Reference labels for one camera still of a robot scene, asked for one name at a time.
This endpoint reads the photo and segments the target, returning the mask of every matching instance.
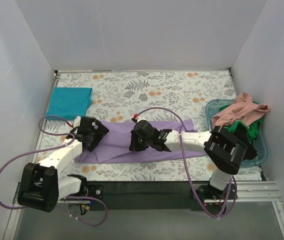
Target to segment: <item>teal plastic bin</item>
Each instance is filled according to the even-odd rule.
[[[220,107],[230,105],[233,100],[221,100],[215,99],[210,101],[205,108],[207,124],[210,130],[212,130],[212,116],[217,114]],[[268,157],[268,150],[266,146],[265,137],[262,130],[263,126],[260,127],[260,134],[256,140],[253,141],[254,148],[257,151],[257,157],[252,160],[244,160],[241,167],[248,168],[253,166],[259,166],[264,163]]]

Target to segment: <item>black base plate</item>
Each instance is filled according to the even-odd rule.
[[[211,197],[199,189],[201,186],[207,186],[208,181],[194,181],[193,184],[204,204],[204,200]],[[100,190],[99,195],[92,196],[103,200],[109,210],[191,209],[202,211],[187,181],[94,181],[88,182],[87,188],[90,193]],[[234,197],[234,193],[231,192],[229,199]],[[219,207],[215,203],[209,203],[207,208],[216,212]],[[90,208],[90,211],[102,210],[104,210],[103,206],[97,202],[94,202]]]

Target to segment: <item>teal towel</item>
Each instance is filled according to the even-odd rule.
[[[92,88],[88,87],[55,87],[46,116],[55,115],[66,120],[85,116],[91,106]]]

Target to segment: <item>floral pattern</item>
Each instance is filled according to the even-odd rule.
[[[100,72],[62,73],[58,87],[93,88],[87,116],[110,122],[131,121],[132,116],[149,107],[165,107],[182,119],[191,118],[198,131],[208,131],[205,106],[214,99],[233,99],[235,91],[227,71],[200,72]],[[169,112],[151,110],[148,120],[178,121]],[[66,133],[70,127],[59,120],[48,120],[45,129]],[[61,145],[65,136],[44,135],[41,149]],[[51,152],[39,153],[37,160]],[[208,156],[187,159],[193,180],[207,181],[216,168]],[[90,181],[185,181],[182,160],[143,163],[83,164],[71,162],[62,172],[80,174]],[[241,168],[238,180],[261,180],[258,167]]]

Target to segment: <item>white backdrop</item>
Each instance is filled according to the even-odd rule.
[[[266,0],[16,0],[54,70],[231,67]]]
[[[238,92],[271,106],[264,124],[269,157],[263,170],[276,181],[284,201],[284,1],[266,3],[233,73]]]
[[[14,0],[0,0],[0,168],[34,150],[53,74]],[[12,204],[23,167],[31,159],[18,159],[4,170],[0,198],[5,204]],[[0,206],[0,239],[9,214]]]

